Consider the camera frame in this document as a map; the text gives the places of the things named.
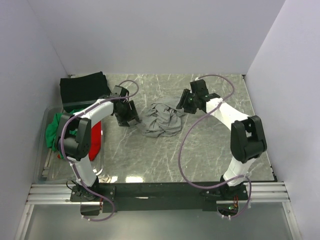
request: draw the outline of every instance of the transparent plastic bin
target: transparent plastic bin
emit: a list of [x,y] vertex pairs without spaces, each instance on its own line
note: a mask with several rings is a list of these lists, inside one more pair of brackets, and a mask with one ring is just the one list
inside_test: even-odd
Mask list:
[[[95,101],[68,103],[67,106],[76,106],[75,109],[85,109],[88,105]],[[46,129],[53,121],[56,113],[64,112],[63,106],[50,106],[44,111],[41,136],[36,157],[34,183],[35,184],[65,184],[67,181],[75,180],[76,176],[70,167],[70,164],[65,159],[58,158],[58,151],[52,151],[46,145]],[[101,131],[104,132],[104,126],[101,124]],[[104,139],[101,135],[101,146],[104,144]],[[99,176],[104,169],[104,151],[100,148],[99,153],[93,161],[90,161],[92,170]]]

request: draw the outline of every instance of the folded black cloth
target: folded black cloth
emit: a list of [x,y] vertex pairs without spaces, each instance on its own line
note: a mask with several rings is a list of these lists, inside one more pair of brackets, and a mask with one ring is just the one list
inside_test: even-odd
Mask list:
[[91,103],[72,105],[70,103],[94,102],[102,95],[110,93],[106,76],[102,71],[82,77],[60,79],[63,109],[68,113],[74,109],[85,109],[91,105]]

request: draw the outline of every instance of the red cloth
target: red cloth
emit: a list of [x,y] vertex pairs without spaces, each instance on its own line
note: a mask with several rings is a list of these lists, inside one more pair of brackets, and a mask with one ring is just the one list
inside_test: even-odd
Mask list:
[[93,161],[101,148],[101,121],[91,128],[91,148],[89,151],[89,159]]

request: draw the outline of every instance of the white backdrop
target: white backdrop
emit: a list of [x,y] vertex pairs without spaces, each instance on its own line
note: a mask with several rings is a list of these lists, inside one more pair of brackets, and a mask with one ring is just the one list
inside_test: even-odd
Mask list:
[[286,0],[246,76],[305,240],[319,239],[320,2]]
[[28,0],[69,74],[246,74],[285,0]]
[[46,107],[67,74],[25,0],[0,0],[0,239],[12,240],[33,181]]

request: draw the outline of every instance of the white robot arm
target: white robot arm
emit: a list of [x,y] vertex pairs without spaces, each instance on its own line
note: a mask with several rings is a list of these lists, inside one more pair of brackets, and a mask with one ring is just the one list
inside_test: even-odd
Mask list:
[[[127,94],[129,95],[129,91],[121,86],[115,86],[113,92],[114,93],[111,96],[106,96],[106,98],[124,97],[127,96]],[[63,145],[68,159],[72,162],[70,162],[70,164],[74,164],[85,185],[87,187],[91,187],[98,181],[89,160],[91,128],[105,117],[113,114],[116,116],[118,124],[121,127],[129,127],[128,122],[134,119],[139,122],[139,117],[135,104],[132,100],[128,101],[126,99],[121,99],[106,101],[104,97],[98,99],[94,104],[80,112],[77,112],[76,114],[79,115],[80,113],[83,114],[72,121],[68,126],[64,136]],[[61,116],[57,129],[57,137],[55,139],[55,145],[59,150],[61,146],[60,141],[62,129],[72,116],[73,115],[70,113],[64,113]],[[70,130],[75,129],[77,129],[76,135],[69,134]],[[79,185],[82,185],[81,180],[76,179],[76,182]]]
[[[255,160],[267,150],[266,138],[261,119],[258,116],[248,116],[231,107],[216,93],[209,94],[206,82],[203,79],[190,83],[191,91],[183,91],[178,109],[194,114],[197,109],[211,113],[231,131],[230,149],[232,159],[227,171],[221,177],[221,182],[234,177],[245,176]],[[244,177],[236,178],[227,183],[228,187],[237,187],[244,181]]]

